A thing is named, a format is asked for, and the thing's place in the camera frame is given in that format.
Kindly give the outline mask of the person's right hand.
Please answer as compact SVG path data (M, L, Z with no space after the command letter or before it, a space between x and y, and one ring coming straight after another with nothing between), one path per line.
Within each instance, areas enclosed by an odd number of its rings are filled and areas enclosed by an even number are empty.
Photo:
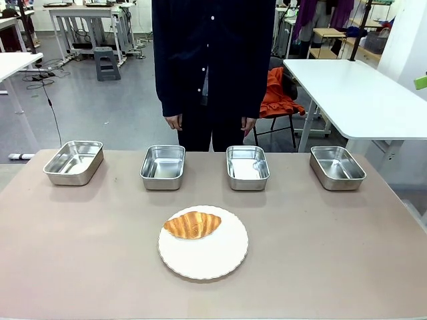
M182 130L182 114L165 117L167 124L171 129L181 131Z

